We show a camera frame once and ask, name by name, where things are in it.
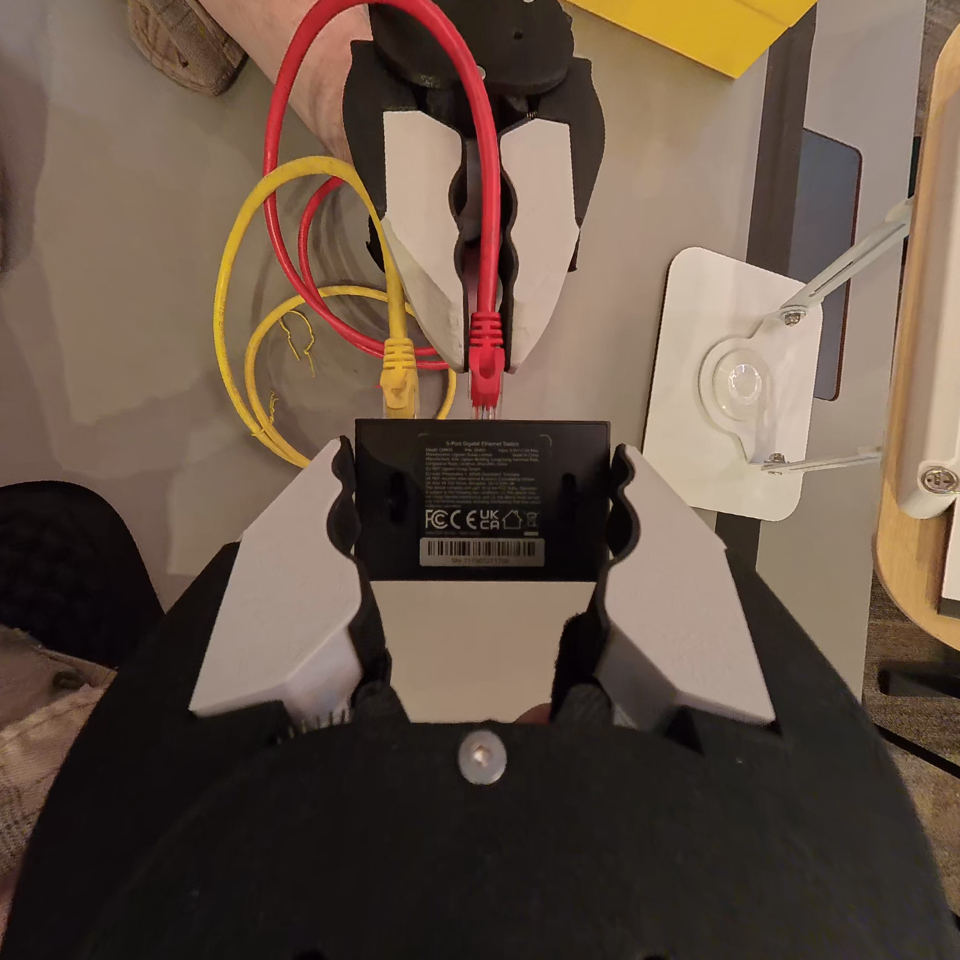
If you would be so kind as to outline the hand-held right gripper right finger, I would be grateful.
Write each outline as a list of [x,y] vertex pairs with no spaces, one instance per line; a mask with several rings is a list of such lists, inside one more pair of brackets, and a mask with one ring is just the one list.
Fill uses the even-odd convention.
[[596,584],[605,640],[595,677],[634,729],[682,709],[765,727],[776,719],[723,541],[634,446],[612,463],[626,542]]

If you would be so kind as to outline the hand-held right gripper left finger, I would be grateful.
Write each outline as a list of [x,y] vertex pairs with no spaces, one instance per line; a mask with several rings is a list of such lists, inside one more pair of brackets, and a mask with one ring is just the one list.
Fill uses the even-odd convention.
[[354,454],[331,440],[241,537],[189,708],[207,718],[280,702],[295,723],[342,714],[361,679],[350,626]]

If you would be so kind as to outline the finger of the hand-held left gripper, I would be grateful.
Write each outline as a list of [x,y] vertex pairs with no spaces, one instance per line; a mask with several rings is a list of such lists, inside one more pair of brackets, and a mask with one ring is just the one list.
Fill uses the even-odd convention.
[[549,325],[570,270],[575,219],[570,127],[536,118],[502,134],[501,166],[514,198],[509,228],[512,283],[510,371],[518,371]]
[[467,368],[460,227],[450,190],[464,159],[458,131],[420,111],[383,115],[386,212],[381,224],[420,329],[454,370]]

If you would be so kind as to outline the black ethernet switch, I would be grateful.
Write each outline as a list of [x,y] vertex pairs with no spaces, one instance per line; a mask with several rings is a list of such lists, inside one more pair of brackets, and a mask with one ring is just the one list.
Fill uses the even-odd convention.
[[374,582],[595,582],[609,558],[606,421],[355,423],[355,556]]

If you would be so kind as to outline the person's left forearm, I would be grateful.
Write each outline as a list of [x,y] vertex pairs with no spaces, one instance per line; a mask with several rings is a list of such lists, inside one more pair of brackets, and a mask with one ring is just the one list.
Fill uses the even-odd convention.
[[[223,94],[248,59],[271,81],[311,1],[129,1],[126,21],[143,57],[186,90]],[[352,162],[343,98],[352,44],[372,37],[366,6],[338,14],[298,69],[289,103],[327,154]]]

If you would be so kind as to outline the yellow twist tie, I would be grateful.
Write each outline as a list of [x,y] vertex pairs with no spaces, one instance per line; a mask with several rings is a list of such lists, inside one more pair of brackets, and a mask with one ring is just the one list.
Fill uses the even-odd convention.
[[[303,322],[308,333],[308,341],[306,343],[297,345],[297,343],[295,342],[294,334],[292,332],[292,329],[289,323],[287,322],[287,320],[290,317],[299,318]],[[297,309],[292,309],[292,310],[285,311],[281,315],[281,317],[278,320],[278,325],[283,331],[286,337],[288,346],[290,347],[291,352],[294,354],[294,358],[296,359],[296,361],[297,362],[305,361],[308,364],[310,376],[312,378],[315,378],[316,366],[314,364],[312,351],[316,343],[316,336],[314,334],[314,330],[310,320],[306,317],[306,315],[302,311]]]

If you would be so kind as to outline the yellow paper sheet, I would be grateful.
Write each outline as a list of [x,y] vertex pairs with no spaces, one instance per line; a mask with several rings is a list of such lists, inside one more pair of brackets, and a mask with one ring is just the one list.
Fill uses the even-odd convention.
[[574,6],[728,78],[741,77],[813,1],[575,1]]

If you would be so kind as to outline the black chair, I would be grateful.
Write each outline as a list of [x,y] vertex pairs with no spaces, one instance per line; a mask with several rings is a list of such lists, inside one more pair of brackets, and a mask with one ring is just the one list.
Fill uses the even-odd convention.
[[1,622],[108,668],[163,618],[138,545],[96,492],[60,481],[1,488]]

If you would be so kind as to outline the black furniture foot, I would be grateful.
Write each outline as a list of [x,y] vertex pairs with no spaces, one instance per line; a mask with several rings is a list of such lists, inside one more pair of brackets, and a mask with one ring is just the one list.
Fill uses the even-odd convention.
[[886,664],[877,673],[883,695],[925,699],[959,700],[957,672],[924,664]]

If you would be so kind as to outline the grey flat pad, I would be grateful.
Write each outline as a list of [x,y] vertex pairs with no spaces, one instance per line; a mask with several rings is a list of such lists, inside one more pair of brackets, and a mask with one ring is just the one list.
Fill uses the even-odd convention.
[[[787,275],[811,282],[856,239],[862,154],[857,148],[804,128]],[[841,390],[850,283],[822,302],[822,333],[815,375],[816,400],[834,402]]]

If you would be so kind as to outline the round wooden side table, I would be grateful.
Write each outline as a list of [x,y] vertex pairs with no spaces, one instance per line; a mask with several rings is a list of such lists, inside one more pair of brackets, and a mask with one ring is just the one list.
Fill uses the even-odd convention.
[[895,605],[921,630],[954,649],[959,647],[958,618],[938,610],[953,508],[934,518],[916,519],[901,509],[897,493],[917,341],[917,312],[933,211],[939,201],[950,203],[958,198],[958,35],[959,30],[954,29],[937,59],[921,137],[895,336],[880,507],[873,539],[874,567]]

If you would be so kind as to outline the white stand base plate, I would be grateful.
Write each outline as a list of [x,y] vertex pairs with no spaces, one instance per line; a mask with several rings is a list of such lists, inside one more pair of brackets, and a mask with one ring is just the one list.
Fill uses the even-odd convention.
[[763,522],[796,510],[803,477],[881,461],[807,456],[823,304],[900,246],[913,198],[801,286],[702,248],[666,280],[642,455],[688,506]]

